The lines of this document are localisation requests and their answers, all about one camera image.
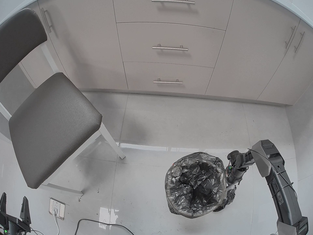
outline black trash bag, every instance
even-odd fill
[[[221,210],[223,210],[227,205],[229,205],[230,203],[232,203],[234,201],[235,198],[235,191],[236,191],[237,187],[235,185],[229,186],[226,188],[226,197],[223,199],[223,202],[221,203],[221,205],[219,207],[217,207],[213,212],[219,212]]]
[[[220,158],[196,152],[177,160],[165,177],[171,213],[188,218],[203,216],[220,206],[226,192],[226,174]]]

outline power socket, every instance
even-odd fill
[[[52,215],[54,215],[55,213],[58,218],[64,220],[65,204],[58,200],[50,198],[49,213]]]

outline chair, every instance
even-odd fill
[[[58,71],[46,40],[39,17],[29,8],[0,25],[0,82],[39,45],[54,73],[12,116],[1,103],[0,112],[9,120],[13,148],[27,186],[82,196],[81,191],[49,182],[100,135],[120,158],[125,155],[102,123],[102,115]]]

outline chair seat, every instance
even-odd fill
[[[63,74],[41,84],[9,121],[18,164],[37,189],[92,134],[102,115]]]

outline horizontal bar handle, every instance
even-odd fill
[[[288,45],[289,45],[289,43],[290,43],[290,40],[291,40],[291,38],[292,38],[292,36],[293,36],[293,34],[294,34],[294,32],[295,32],[295,28],[296,28],[296,27],[297,27],[297,26],[295,26],[294,28],[291,27],[291,28],[292,28],[292,34],[291,34],[291,36],[290,36],[290,38],[289,38],[289,41],[288,41],[288,42],[285,41],[285,43],[287,44],[286,49],[287,49],[287,47],[288,47]]]
[[[299,42],[298,46],[295,46],[295,53],[298,52],[299,46],[300,46],[300,44],[301,44],[301,42],[302,42],[302,39],[303,39],[305,33],[306,33],[305,31],[304,31],[303,33],[300,32],[300,34],[301,34],[301,39],[300,39],[300,42]]]
[[[177,2],[177,3],[185,3],[185,4],[192,4],[192,5],[195,4],[195,2],[188,1],[188,0],[151,0],[151,2]]]
[[[47,17],[46,17],[46,12],[47,12],[47,10],[44,10],[43,8],[41,8],[41,9],[40,9],[40,12],[41,12],[41,15],[42,15],[42,18],[43,18],[43,20],[44,20],[44,24],[45,24],[45,26],[46,26],[46,29],[47,29],[48,33],[51,33],[51,27],[52,27],[52,25],[49,25],[49,23],[48,23],[48,20],[47,20]]]
[[[160,78],[157,79],[157,81],[153,81],[155,84],[182,84],[182,82],[179,82],[178,79],[176,81],[161,81]]]
[[[152,49],[168,49],[168,50],[183,50],[183,51],[188,51],[188,48],[183,48],[182,45],[180,45],[180,48],[177,47],[162,47],[160,44],[157,46],[152,46]]]

